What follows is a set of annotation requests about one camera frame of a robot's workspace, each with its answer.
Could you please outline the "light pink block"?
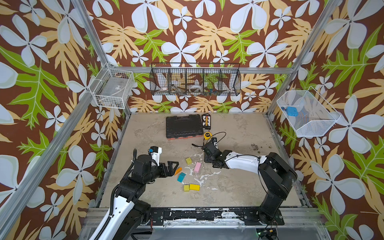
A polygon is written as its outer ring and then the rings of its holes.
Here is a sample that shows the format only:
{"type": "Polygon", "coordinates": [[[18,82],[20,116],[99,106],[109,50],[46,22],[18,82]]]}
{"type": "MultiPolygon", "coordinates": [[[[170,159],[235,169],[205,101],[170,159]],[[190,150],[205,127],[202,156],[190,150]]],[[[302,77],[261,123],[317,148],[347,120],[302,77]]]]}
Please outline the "light pink block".
{"type": "Polygon", "coordinates": [[[198,173],[200,171],[200,168],[201,168],[201,163],[200,162],[197,162],[196,165],[195,165],[195,168],[194,168],[194,172],[195,173],[198,173]]]}

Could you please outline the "yellow rectangular block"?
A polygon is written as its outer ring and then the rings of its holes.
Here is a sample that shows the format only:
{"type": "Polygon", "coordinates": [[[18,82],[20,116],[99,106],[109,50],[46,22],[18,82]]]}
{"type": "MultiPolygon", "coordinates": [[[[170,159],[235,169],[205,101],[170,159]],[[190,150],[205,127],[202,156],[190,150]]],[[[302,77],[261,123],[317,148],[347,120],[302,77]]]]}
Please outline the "yellow rectangular block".
{"type": "Polygon", "coordinates": [[[189,184],[189,189],[191,191],[200,191],[201,186],[200,185],[195,185],[195,184],[189,184]]]}

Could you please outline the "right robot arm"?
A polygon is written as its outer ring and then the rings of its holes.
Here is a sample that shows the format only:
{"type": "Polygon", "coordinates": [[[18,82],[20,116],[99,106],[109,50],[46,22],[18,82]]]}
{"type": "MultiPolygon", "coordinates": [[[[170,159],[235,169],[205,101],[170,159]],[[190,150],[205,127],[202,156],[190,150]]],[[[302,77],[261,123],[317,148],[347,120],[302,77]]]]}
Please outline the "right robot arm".
{"type": "Polygon", "coordinates": [[[264,224],[276,220],[277,212],[296,182],[295,170],[277,153],[266,156],[239,154],[234,151],[220,151],[216,142],[209,141],[201,147],[205,162],[213,168],[237,169],[255,173],[261,177],[267,191],[262,204],[258,207],[257,218],[264,224]]]}

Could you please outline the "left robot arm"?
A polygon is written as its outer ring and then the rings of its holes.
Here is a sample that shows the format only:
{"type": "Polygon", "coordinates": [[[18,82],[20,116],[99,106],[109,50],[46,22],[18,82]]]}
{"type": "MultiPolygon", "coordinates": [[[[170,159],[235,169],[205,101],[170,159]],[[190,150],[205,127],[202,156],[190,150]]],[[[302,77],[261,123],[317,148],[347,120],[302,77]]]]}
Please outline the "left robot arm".
{"type": "Polygon", "coordinates": [[[140,225],[150,220],[151,205],[141,201],[148,184],[157,178],[175,175],[179,162],[160,162],[162,148],[152,146],[145,155],[133,150],[133,161],[120,182],[113,188],[110,207],[91,240],[126,240],[140,225]]]}

